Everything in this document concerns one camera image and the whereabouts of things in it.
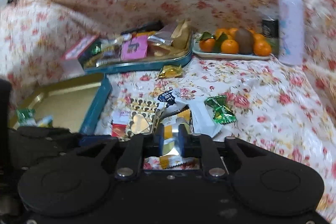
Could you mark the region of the gold black heart packet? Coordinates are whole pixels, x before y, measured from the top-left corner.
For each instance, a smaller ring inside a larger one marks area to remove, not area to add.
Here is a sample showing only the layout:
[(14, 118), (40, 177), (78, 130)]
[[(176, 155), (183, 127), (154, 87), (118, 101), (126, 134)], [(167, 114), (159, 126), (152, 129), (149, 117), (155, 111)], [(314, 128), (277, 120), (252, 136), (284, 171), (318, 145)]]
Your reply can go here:
[(126, 124), (125, 136), (121, 139), (127, 141), (134, 135), (150, 134), (158, 105), (154, 100), (131, 98), (129, 121)]

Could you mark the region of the red white hawthorn packet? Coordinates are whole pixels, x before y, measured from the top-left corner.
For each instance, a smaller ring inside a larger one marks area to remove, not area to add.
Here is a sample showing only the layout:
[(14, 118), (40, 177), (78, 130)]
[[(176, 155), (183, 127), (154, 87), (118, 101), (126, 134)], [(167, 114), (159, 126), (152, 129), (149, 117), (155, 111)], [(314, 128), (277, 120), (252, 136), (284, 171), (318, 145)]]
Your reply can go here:
[(112, 137), (123, 138), (126, 136), (126, 125), (125, 124), (112, 124)]

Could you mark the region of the floral sofa cover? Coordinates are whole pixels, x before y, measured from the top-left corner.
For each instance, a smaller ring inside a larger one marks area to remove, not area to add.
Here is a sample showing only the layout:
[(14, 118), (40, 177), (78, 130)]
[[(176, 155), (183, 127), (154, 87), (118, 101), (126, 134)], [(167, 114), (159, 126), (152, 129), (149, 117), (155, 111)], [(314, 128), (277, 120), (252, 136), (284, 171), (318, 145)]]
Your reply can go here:
[[(111, 112), (133, 98), (156, 98), (179, 88), (188, 100), (224, 94), (237, 122), (217, 140), (235, 135), (313, 167), (324, 179), (319, 213), (335, 222), (335, 0), (303, 0), (306, 42), (303, 64), (202, 60), (194, 57), (182, 79), (159, 80), (155, 72), (110, 76), (120, 91), (110, 97), (100, 131), (111, 129)], [(114, 37), (151, 21), (189, 20), (199, 31), (245, 27), (258, 31), (263, 7), (277, 0), (19, 0), (1, 7), (1, 77), (13, 86), (10, 107), (39, 85), (67, 77), (60, 56), (89, 34)]]

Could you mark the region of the green garlic pea packet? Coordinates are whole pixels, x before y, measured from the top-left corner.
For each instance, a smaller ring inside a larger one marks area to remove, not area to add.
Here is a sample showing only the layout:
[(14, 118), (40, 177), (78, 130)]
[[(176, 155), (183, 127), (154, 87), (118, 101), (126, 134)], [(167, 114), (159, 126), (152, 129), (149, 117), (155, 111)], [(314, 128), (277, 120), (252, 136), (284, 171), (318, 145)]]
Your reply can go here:
[(37, 127), (53, 128), (53, 116), (49, 115), (37, 121)]

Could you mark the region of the green tea snack packet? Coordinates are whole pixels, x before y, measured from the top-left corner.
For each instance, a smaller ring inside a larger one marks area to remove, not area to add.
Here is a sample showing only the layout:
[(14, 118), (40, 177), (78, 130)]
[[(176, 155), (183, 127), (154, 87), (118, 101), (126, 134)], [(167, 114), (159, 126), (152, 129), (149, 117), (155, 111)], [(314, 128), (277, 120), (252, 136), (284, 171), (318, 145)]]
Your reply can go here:
[(35, 120), (35, 110), (34, 109), (18, 109), (16, 110), (18, 124), (20, 126), (36, 126), (37, 122)]

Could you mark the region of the brown paper snack bag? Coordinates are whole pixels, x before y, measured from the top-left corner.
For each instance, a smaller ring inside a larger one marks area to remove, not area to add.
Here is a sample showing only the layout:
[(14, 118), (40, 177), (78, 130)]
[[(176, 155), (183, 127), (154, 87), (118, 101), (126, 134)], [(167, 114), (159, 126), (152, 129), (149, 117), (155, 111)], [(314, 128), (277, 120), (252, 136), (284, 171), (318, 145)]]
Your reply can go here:
[(190, 36), (190, 22), (184, 20), (178, 23), (175, 30), (171, 34), (172, 46), (176, 49), (185, 49)]

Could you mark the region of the yellow silver snack packet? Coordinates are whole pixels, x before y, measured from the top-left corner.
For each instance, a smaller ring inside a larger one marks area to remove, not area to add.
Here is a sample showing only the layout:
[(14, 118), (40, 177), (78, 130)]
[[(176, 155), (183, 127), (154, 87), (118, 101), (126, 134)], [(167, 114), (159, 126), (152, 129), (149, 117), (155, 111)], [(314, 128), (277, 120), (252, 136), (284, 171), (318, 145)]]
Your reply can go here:
[(182, 133), (190, 133), (190, 110), (186, 109), (178, 114), (163, 118), (163, 142), (161, 144), (159, 164), (161, 169), (186, 169), (197, 164), (193, 157), (182, 157)]

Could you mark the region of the white plain snack packet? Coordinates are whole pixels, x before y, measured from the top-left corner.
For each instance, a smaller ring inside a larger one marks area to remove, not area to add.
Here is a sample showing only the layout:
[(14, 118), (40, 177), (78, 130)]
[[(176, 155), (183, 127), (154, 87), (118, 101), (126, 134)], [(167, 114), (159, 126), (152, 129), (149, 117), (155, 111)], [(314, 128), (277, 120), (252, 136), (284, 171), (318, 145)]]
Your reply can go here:
[(222, 125), (215, 123), (213, 117), (209, 114), (204, 100), (177, 98), (175, 102), (189, 106), (193, 119), (193, 132), (195, 134), (208, 135), (213, 138), (222, 129)]

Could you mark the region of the mandarin orange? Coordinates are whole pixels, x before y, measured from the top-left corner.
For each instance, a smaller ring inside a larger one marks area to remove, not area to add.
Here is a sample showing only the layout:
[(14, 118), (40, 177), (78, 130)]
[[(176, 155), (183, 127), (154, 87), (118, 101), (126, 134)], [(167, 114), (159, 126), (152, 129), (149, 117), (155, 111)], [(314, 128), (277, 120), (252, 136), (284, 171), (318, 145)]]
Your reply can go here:
[(209, 38), (205, 40), (201, 40), (199, 42), (199, 47), (203, 52), (212, 52), (214, 50), (216, 40), (214, 38)]
[(269, 56), (272, 53), (272, 47), (265, 40), (258, 40), (253, 45), (253, 52), (257, 56)]
[(239, 44), (233, 39), (226, 39), (222, 42), (221, 53), (225, 54), (238, 54), (239, 53)]

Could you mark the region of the front right mandarin orange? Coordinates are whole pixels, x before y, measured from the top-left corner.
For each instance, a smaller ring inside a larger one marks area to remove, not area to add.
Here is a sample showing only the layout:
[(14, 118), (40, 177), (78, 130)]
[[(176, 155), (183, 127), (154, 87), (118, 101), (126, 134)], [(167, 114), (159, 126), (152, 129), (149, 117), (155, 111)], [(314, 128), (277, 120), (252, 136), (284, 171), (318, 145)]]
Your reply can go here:
[(269, 56), (272, 53), (272, 47), (265, 40), (258, 40), (253, 45), (253, 52), (257, 56)]

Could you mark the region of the purple rabbit thermos bottle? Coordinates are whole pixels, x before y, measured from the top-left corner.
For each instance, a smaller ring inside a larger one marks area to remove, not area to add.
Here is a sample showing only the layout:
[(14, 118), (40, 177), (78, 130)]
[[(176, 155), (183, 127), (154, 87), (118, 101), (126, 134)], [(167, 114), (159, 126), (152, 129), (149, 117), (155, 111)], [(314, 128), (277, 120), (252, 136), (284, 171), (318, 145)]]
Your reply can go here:
[(305, 26), (303, 0), (278, 0), (278, 60), (289, 66), (303, 62)]

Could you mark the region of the blue white blueberry packet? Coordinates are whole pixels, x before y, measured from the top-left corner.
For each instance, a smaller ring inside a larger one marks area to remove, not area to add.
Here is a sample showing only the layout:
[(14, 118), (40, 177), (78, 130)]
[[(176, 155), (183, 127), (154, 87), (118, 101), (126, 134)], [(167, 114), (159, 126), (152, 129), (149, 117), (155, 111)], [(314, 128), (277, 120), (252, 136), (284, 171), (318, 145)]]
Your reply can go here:
[(176, 89), (166, 91), (158, 96), (159, 109), (164, 107), (168, 112), (182, 110), (186, 105), (181, 101), (179, 91)]

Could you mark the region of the gold foil candy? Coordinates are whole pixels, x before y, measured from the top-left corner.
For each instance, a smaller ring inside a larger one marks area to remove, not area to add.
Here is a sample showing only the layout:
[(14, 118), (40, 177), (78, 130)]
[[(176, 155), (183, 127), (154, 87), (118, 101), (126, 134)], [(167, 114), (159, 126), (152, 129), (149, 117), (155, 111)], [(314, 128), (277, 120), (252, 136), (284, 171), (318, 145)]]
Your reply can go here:
[(165, 65), (160, 70), (158, 79), (170, 79), (170, 78), (177, 78), (183, 76), (183, 69), (182, 66), (175, 66), (175, 65)]

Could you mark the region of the white hawthorn strip packet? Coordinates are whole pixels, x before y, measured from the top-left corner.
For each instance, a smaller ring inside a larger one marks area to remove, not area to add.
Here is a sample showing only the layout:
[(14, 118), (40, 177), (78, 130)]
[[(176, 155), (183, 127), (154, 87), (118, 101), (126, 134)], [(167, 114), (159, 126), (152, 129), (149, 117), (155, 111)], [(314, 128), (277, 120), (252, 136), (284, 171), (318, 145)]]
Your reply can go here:
[(122, 124), (127, 125), (130, 120), (130, 111), (115, 109), (112, 111), (112, 124)]

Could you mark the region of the green Swiss mint candy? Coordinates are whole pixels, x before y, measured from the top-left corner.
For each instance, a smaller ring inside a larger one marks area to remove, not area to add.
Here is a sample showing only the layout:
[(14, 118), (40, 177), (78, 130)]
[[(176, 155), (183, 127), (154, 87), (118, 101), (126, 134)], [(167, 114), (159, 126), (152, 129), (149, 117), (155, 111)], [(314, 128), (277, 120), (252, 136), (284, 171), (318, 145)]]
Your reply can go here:
[(235, 114), (227, 106), (227, 96), (220, 95), (209, 97), (205, 100), (205, 105), (213, 110), (213, 120), (217, 124), (229, 124), (237, 121)]

